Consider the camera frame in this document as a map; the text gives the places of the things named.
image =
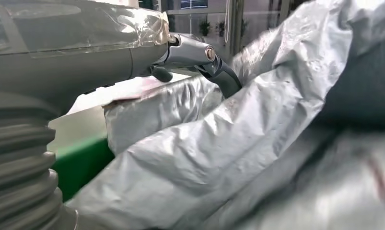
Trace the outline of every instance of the white cable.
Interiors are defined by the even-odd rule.
[[[229,1],[226,0],[226,14],[225,14],[225,43],[229,41]]]

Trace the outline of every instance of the white surface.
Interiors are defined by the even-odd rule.
[[[168,83],[179,81],[188,77],[188,75],[173,73],[173,79]],[[116,99],[138,97],[143,91],[150,90],[168,83],[160,82],[154,77],[136,77],[131,80],[118,82],[114,86],[106,88],[101,87],[96,89],[95,92],[89,93],[87,95],[80,95],[66,115],[95,106],[105,105]]]

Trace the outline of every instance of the window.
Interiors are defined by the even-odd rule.
[[[208,0],[181,0],[181,9],[207,8]]]

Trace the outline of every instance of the gray fabric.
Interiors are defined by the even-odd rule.
[[[385,230],[385,132],[347,131],[326,157],[235,230]]]
[[[384,23],[385,0],[302,5],[234,58],[241,91],[202,119],[116,149],[115,160],[70,206],[118,230],[222,229],[236,222],[233,213],[252,208],[239,204],[240,192],[257,202],[286,183],[281,175],[269,183],[261,178],[287,159],[296,165],[286,176],[295,174],[306,157],[288,158],[287,148],[322,109],[348,59],[385,40]]]

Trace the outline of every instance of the glass wall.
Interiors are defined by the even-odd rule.
[[[280,24],[282,0],[245,0],[241,20],[241,45],[246,46],[268,29]]]
[[[294,3],[305,0],[229,0],[228,17],[232,28],[229,37],[232,39],[228,44],[224,41],[227,0],[158,1],[161,11],[168,14],[171,32],[206,36],[236,52],[263,31],[278,26]]]

